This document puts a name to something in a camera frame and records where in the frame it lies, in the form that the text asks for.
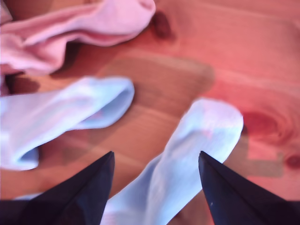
wood grain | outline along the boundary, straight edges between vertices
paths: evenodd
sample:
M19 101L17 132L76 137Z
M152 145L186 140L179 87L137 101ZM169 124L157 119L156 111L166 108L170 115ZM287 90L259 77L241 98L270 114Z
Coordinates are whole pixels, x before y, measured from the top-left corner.
M24 2L7 4L15 18L83 3ZM67 132L43 145L37 169L1 170L2 198L53 187L109 150L116 153L115 194L162 151L200 95L227 101L244 115L241 139L225 164L285 199L300 200L299 1L156 2L163 16L134 40L109 48L69 44L57 73L15 79L15 92L25 93L60 89L84 75L124 75L133 79L136 96L113 126ZM203 193L170 224L213 224Z

